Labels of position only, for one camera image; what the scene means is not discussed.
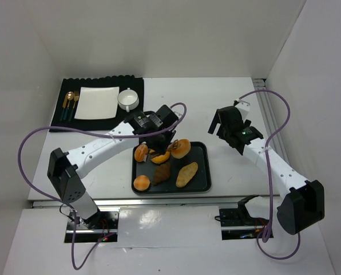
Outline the glazed donut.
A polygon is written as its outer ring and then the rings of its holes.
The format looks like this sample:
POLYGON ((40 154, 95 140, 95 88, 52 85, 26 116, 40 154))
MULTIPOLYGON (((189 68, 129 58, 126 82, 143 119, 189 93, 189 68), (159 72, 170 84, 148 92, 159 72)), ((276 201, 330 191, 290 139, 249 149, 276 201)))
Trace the glazed donut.
POLYGON ((171 152, 167 151, 165 154, 160 155, 155 152, 155 150, 150 150, 150 161, 154 164, 162 164, 165 163, 171 156, 171 152))
POLYGON ((175 159, 181 159, 185 157, 191 150, 191 143, 188 139, 180 139, 179 140, 179 148, 176 150, 172 150, 171 155, 175 159))

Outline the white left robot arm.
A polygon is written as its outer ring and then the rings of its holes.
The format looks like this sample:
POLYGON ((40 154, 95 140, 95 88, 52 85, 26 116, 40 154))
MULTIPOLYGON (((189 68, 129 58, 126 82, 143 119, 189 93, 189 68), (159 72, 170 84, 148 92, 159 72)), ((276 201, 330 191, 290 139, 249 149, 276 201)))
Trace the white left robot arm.
POLYGON ((103 162, 140 143, 145 143, 156 153, 164 154, 179 121, 180 118, 167 105, 156 112, 133 112, 102 138, 68 152, 60 148, 53 150, 47 177, 62 203, 71 206, 88 227, 94 227, 103 215, 82 179, 103 162))

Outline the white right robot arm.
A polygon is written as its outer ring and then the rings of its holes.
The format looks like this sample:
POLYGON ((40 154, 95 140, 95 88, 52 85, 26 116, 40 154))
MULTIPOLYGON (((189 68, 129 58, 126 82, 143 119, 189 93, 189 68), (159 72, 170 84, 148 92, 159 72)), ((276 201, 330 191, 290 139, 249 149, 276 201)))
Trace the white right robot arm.
POLYGON ((274 206, 270 205, 272 200, 260 196, 241 200, 248 215, 269 219, 269 214, 275 211, 281 227, 295 235, 324 218, 324 187, 318 180, 310 181, 300 175, 266 145, 261 132, 246 119, 248 112, 249 104, 245 101, 217 109, 208 132, 226 141, 268 175, 273 189, 279 193, 274 206))

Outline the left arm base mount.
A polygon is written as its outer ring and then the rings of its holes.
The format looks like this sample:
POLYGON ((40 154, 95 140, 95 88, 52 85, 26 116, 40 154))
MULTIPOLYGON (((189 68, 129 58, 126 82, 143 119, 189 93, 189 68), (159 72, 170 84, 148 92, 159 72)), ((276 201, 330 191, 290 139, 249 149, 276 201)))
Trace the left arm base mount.
POLYGON ((74 211, 68 207, 61 205, 59 207, 60 214, 67 219, 66 232, 72 233, 74 227, 78 233, 110 233, 115 232, 118 228, 119 210, 109 209, 102 210, 99 217, 92 221, 85 221, 78 214, 75 217, 74 211))

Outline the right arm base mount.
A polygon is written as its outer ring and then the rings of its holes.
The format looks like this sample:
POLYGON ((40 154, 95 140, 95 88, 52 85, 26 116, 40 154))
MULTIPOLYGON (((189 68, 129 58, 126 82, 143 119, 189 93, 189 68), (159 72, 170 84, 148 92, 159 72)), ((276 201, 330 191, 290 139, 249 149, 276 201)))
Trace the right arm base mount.
POLYGON ((220 209, 219 215, 214 219, 221 223, 222 227, 228 226, 266 226, 267 219, 252 218, 247 211, 246 203, 256 198, 257 195, 250 195, 238 201, 237 208, 233 209, 220 209))

